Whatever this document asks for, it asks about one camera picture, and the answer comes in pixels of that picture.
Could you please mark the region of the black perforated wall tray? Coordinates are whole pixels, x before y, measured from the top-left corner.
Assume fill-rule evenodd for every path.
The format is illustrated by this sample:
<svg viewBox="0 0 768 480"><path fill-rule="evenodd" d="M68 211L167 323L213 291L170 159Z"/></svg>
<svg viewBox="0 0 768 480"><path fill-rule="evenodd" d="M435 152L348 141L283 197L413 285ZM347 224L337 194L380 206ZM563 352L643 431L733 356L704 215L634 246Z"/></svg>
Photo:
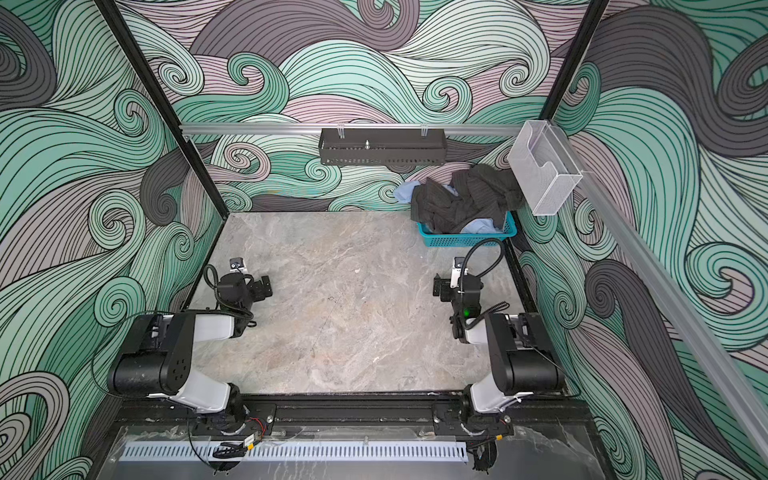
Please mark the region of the black perforated wall tray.
<svg viewBox="0 0 768 480"><path fill-rule="evenodd" d="M318 149L331 166L430 166L446 162L448 145L443 130L323 129Z"/></svg>

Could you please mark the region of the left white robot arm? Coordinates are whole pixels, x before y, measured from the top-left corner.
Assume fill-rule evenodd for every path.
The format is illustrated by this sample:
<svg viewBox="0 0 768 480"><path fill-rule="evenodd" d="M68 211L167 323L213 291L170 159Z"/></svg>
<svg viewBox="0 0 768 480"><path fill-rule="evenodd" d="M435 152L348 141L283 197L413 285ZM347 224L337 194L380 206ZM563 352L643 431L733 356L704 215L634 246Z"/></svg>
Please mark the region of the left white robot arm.
<svg viewBox="0 0 768 480"><path fill-rule="evenodd" d="M195 347L242 337L257 326L252 307L273 296L269 276L254 276L240 257L220 276L210 264L202 280L211 289L213 309L144 313L132 321L108 370L106 386L121 398L165 399L195 414L222 416L236 424L248 411L236 385L217 381L193 366Z"/></svg>

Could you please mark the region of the black corner post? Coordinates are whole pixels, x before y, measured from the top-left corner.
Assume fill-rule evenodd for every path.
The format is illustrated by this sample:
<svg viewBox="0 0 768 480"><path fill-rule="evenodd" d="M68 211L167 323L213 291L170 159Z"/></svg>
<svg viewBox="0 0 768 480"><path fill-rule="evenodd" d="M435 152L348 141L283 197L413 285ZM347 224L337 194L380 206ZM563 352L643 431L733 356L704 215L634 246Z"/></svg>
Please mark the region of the black corner post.
<svg viewBox="0 0 768 480"><path fill-rule="evenodd" d="M563 65L555 79L554 85L540 111L539 120L551 121L558 107L575 78L589 44L599 23L608 7L609 0L590 1L585 15L579 25L575 37L566 51Z"/></svg>
<svg viewBox="0 0 768 480"><path fill-rule="evenodd" d="M178 145L197 179L201 182L204 191L213 202L219 216L223 220L227 220L229 217L229 209L225 205L223 198L209 175L198 149L193 142L184 137L178 116L162 91L159 81L152 73L148 61L142 53L136 39L130 32L116 2L109 0L95 0L94 3L129 63L133 67L141 84L147 90L151 101L157 108L165 125L169 128L175 143Z"/></svg>

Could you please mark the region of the dark grey pinstripe shirt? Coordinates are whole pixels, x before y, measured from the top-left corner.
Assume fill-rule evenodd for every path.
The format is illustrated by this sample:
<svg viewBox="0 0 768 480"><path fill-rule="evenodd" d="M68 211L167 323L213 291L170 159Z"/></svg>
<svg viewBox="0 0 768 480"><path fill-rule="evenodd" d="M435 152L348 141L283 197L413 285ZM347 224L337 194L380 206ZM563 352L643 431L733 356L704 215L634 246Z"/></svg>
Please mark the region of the dark grey pinstripe shirt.
<svg viewBox="0 0 768 480"><path fill-rule="evenodd" d="M478 219L489 219L501 230L506 214L525 205L512 171L475 165L453 172L447 185L431 178L418 183L412 192L410 218L437 234L459 234Z"/></svg>

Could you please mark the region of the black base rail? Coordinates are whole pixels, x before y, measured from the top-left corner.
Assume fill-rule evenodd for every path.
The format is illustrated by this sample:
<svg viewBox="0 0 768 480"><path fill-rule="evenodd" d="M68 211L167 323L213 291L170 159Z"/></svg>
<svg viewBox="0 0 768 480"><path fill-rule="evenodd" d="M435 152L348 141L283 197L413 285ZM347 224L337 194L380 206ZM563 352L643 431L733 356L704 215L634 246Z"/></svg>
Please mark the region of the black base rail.
<svg viewBox="0 0 768 480"><path fill-rule="evenodd" d="M510 435L516 427L596 427L586 403L564 398L524 399L500 413L476 413L460 391L346 394L246 395L246 414L196 414L164 400L123 404L115 423L131 427L185 427L196 435L217 437L265 433L278 435L309 428L406 428L461 438Z"/></svg>

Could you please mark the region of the teal plastic basket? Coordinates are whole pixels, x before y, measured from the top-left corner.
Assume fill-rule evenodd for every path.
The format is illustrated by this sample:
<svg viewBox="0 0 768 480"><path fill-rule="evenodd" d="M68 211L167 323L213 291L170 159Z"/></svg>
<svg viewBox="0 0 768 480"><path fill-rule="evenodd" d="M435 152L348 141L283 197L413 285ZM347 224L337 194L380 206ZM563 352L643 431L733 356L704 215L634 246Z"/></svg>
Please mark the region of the teal plastic basket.
<svg viewBox="0 0 768 480"><path fill-rule="evenodd" d="M418 223L417 228L427 247L440 248L472 247L485 239L505 240L517 234L517 225L510 212L505 214L501 228L497 228L491 218L472 220L459 233L433 233L422 223Z"/></svg>

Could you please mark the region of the aluminium rail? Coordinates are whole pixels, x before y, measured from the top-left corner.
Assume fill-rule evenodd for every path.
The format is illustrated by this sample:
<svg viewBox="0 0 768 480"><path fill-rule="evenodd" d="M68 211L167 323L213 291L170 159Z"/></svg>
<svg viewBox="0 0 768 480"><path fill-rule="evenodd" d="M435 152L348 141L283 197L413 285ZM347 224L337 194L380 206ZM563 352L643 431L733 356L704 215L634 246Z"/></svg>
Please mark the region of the aluminium rail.
<svg viewBox="0 0 768 480"><path fill-rule="evenodd" d="M572 163L570 169L581 175L579 185L585 196L625 252L661 313L671 321L757 453L766 460L767 406L741 368L709 330L693 303L637 232L639 208L632 203L630 187L618 185L618 182L626 181L621 169L612 167L612 175L617 180L604 183L601 169L580 155L563 129L553 124L549 128L556 144L565 150L566 157Z"/></svg>
<svg viewBox="0 0 768 480"><path fill-rule="evenodd" d="M522 124L403 124L403 123L182 123L184 135L319 135L323 129L332 129L343 135L347 130L443 130L447 136L509 137L517 135Z"/></svg>

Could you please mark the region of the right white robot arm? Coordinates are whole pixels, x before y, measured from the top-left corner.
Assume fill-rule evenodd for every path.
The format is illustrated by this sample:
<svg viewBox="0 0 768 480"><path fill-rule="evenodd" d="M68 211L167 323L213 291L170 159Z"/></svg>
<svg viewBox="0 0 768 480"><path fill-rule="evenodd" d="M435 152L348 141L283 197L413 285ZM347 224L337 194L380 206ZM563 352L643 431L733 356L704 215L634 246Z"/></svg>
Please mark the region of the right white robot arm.
<svg viewBox="0 0 768 480"><path fill-rule="evenodd" d="M469 261L482 247L497 245L499 255L478 273ZM530 312L511 314L511 304L483 307L483 278L505 259L504 243L483 239L463 257L453 261L451 276L436 276L433 295L452 307L449 317L453 337L463 344L487 348L490 372L464 389L460 418L471 419L503 413L528 399L556 397L563 392L566 375L551 352L541 317Z"/></svg>

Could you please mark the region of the clear plastic wall bin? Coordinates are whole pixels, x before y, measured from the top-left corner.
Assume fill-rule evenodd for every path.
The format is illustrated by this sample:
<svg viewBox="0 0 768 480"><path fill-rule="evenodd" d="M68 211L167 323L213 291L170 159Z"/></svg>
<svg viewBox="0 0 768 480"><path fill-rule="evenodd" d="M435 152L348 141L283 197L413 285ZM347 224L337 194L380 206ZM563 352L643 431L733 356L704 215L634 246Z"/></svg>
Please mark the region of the clear plastic wall bin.
<svg viewBox="0 0 768 480"><path fill-rule="evenodd" d="M546 120L529 120L507 155L534 216L556 215L583 178L565 132Z"/></svg>

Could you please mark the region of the light blue shirt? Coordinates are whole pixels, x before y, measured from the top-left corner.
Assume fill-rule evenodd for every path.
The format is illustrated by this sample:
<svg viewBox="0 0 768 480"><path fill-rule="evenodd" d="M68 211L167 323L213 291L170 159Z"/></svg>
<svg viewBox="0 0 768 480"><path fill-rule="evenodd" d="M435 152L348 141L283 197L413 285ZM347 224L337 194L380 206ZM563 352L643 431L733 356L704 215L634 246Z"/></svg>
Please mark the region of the light blue shirt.
<svg viewBox="0 0 768 480"><path fill-rule="evenodd" d="M450 184L433 180L406 182L397 187L394 197L410 206L410 218L433 233L459 233L470 221L491 218L501 228L505 214L496 206L478 207L468 194L461 194Z"/></svg>

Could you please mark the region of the aluminium right rail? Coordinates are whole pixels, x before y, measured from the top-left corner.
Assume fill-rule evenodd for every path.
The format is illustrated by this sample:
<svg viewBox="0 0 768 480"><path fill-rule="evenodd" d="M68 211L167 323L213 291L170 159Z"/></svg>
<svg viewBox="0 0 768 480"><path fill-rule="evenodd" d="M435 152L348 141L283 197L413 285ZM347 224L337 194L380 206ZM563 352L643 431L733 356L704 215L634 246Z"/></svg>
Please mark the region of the aluminium right rail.
<svg viewBox="0 0 768 480"><path fill-rule="evenodd" d="M637 232L639 208L632 203L630 187L618 185L618 182L626 181L621 169L612 167L612 175L617 180L604 183L601 169L580 155L563 129L553 124L549 128L556 144L565 150L566 157L572 163L570 169L581 175L579 185L585 196L625 252L661 313L671 321L757 453L766 460L767 406L741 368L709 330L693 303Z"/></svg>

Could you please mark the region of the aluminium back rail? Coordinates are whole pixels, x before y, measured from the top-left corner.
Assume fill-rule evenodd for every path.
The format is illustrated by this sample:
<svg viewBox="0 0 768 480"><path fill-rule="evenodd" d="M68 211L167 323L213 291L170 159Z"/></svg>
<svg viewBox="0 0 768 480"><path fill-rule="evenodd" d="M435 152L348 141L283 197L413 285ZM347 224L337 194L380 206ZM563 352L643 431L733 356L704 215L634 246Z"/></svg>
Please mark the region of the aluminium back rail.
<svg viewBox="0 0 768 480"><path fill-rule="evenodd" d="M443 130L447 136L509 137L517 135L522 124L403 124L403 123L182 123L184 135L319 135L323 129L332 129L343 135L347 130Z"/></svg>

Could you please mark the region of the black right corner post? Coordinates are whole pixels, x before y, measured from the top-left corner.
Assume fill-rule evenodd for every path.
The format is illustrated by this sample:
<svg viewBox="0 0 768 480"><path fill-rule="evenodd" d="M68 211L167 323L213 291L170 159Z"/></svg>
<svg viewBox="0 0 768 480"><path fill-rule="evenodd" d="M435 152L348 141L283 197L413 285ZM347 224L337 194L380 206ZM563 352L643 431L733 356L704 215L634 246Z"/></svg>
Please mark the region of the black right corner post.
<svg viewBox="0 0 768 480"><path fill-rule="evenodd" d="M608 7L609 0L590 1L585 15L579 25L575 37L566 51L563 65L555 79L554 85L540 111L539 120L551 121L558 107L575 78L589 44L599 23Z"/></svg>

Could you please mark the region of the black left corner post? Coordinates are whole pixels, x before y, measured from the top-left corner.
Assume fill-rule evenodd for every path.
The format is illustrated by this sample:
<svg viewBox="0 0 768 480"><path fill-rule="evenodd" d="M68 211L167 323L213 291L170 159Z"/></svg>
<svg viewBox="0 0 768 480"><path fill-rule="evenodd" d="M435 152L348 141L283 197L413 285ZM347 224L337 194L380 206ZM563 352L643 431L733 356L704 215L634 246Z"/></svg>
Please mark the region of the black left corner post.
<svg viewBox="0 0 768 480"><path fill-rule="evenodd" d="M148 61L142 53L136 39L130 32L116 2L109 0L95 0L94 3L129 63L133 67L141 84L147 90L151 101L157 108L165 125L169 128L175 143L178 145L197 179L201 182L204 191L213 202L219 216L223 220L227 220L229 217L229 209L225 205L223 198L209 175L198 149L193 142L184 137L178 116L162 91L159 81L152 73Z"/></svg>

